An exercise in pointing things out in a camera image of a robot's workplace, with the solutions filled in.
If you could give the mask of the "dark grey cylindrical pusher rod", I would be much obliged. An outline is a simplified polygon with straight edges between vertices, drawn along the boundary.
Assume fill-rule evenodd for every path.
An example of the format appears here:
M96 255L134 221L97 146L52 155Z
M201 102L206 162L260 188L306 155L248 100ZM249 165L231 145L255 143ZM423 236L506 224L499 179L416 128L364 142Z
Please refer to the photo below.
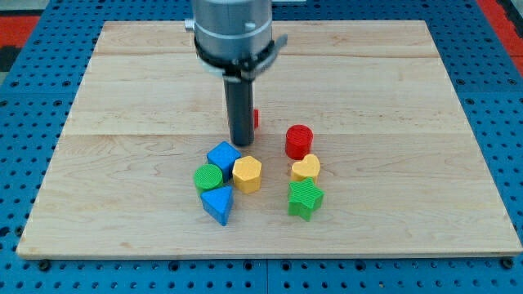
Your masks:
M253 82L224 78L224 92L231 142L239 147L254 141Z

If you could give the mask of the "black clamp ring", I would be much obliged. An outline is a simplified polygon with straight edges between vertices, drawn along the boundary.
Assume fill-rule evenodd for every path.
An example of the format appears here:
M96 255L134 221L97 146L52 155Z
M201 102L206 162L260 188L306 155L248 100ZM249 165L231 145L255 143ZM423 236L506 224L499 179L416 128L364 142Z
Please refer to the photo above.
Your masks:
M227 82L254 81L275 63L279 51L287 46L287 43L288 35L283 34L276 40L269 41L268 45L257 54L227 60L212 56L194 38L196 55L203 68Z

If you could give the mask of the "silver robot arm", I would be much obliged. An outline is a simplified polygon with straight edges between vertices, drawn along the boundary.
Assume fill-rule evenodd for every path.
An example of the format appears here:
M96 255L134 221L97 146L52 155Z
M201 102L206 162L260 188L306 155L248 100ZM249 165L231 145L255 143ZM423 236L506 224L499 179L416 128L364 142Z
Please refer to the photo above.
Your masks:
M272 6L267 0L193 0L185 21L194 34L197 57L223 79L231 142L254 141L253 84L275 62L288 36L273 38Z

